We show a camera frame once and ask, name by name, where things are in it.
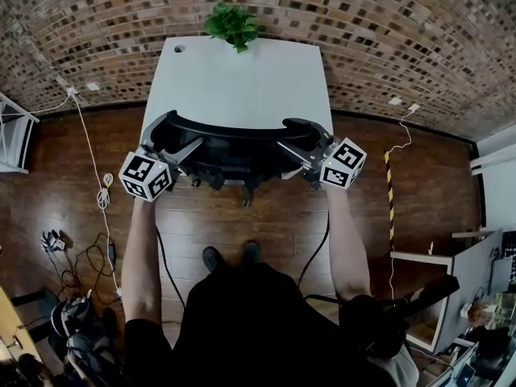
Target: shoe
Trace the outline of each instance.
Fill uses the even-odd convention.
[[[243,261],[244,265],[253,265],[262,262],[261,259],[261,246],[253,240],[248,241],[243,250]]]
[[[208,271],[211,273],[216,268],[227,267],[227,262],[223,259],[223,256],[220,255],[220,252],[215,247],[206,247],[202,251],[202,260],[204,261],[204,265],[208,268]]]

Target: person's right arm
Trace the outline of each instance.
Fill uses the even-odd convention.
[[[331,279],[337,297],[344,301],[371,295],[365,246],[347,201],[347,192],[325,185],[330,216]]]

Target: white plug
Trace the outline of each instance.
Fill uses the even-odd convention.
[[[67,88],[67,90],[66,90],[66,94],[67,94],[69,97],[70,97],[70,96],[73,96],[74,94],[78,94],[78,93],[79,93],[79,92],[77,92],[77,91],[75,90],[75,88],[74,88],[74,87],[69,87],[69,88]]]

